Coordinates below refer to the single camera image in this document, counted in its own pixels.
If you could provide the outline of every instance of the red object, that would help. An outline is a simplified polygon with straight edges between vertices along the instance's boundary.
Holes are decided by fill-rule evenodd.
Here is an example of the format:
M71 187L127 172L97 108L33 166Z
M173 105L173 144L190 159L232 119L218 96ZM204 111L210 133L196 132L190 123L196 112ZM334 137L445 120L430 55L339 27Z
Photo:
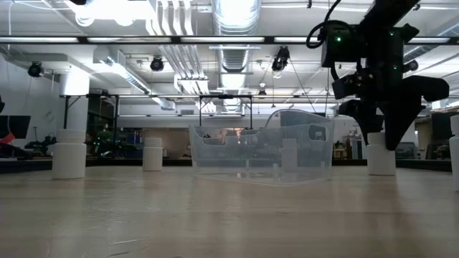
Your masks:
M8 134L5 138L0 139L0 143L9 144L9 143L12 142L14 139L16 139L16 137L14 137L14 135L13 135L12 133L10 133L10 134Z

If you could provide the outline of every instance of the clear plastic bin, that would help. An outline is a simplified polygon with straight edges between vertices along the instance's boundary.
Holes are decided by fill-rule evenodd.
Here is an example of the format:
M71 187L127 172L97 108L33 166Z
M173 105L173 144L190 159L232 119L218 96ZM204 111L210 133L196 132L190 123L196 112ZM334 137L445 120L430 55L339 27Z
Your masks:
M331 177L333 120L301 110L273 113L261 130L189 128L199 177L295 185Z

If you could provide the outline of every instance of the transparent plastic container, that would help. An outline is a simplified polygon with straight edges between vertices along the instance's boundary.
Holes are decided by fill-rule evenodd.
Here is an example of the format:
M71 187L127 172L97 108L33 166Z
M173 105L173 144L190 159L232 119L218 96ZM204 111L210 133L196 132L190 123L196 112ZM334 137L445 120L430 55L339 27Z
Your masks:
M279 110L260 130L189 128L196 176L273 185L331 177L333 120Z

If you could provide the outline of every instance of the ceiling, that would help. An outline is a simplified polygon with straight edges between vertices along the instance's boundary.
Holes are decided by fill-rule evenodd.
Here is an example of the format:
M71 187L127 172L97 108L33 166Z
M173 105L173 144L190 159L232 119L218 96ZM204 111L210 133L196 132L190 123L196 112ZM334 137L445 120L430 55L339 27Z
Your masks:
M41 1L23 1L42 8L47 6ZM50 1L54 8L67 7L62 1ZM259 35L302 35L323 21L328 1L313 1L313 8L302 7L307 1L295 0L262 0ZM359 23L372 1L343 0L332 14L332 19L343 20L349 24ZM9 7L11 1L0 0L0 34L9 34ZM212 14L208 12L210 1L196 0L192 2L192 24L195 34L212 35ZM419 36L437 36L447 24L459 24L459 2L457 0L421 1L421 9L411 11L399 25L410 23L420 30ZM137 20L129 27L121 27L111 20L96 20L89 27L75 26L75 14L71 10L35 9L23 4L11 7L12 35L148 35L145 21ZM328 83L331 83L329 72L321 68L321 49L308 49L306 46L288 46L292 62L285 68L280 79L273 79L270 69L273 55L279 46L261 45L259 50L252 51L249 72L245 81L244 93L255 94L259 84L266 84L267 94L301 94L307 92L314 95L325 95ZM120 50L127 57L127 66L141 77L156 91L164 94L176 93L173 87L174 71L168 63L163 72L152 72L149 68L154 55L160 55L158 46L148 45L110 45L111 52ZM110 90L114 94L131 94L135 92L120 76L101 70L101 64L93 63L95 46L46 46L46 45L15 45L12 52L21 54L68 54L92 72L91 87ZM414 47L406 47L406 52ZM198 46L199 58L205 75L209 78L209 89L215 90L219 85L218 62L216 52L208 45ZM459 91L459 56L458 47L437 47L417 58L420 65L418 71L410 73L431 77L444 77L451 87L451 92ZM339 75L352 72L354 64L342 64Z

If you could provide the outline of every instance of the wooden table surface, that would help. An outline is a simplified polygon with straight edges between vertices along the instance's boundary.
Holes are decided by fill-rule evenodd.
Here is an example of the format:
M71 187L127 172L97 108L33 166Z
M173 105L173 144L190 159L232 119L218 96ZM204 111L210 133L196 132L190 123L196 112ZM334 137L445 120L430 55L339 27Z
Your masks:
M0 175L0 257L459 257L450 173L399 169L279 187L93 167Z

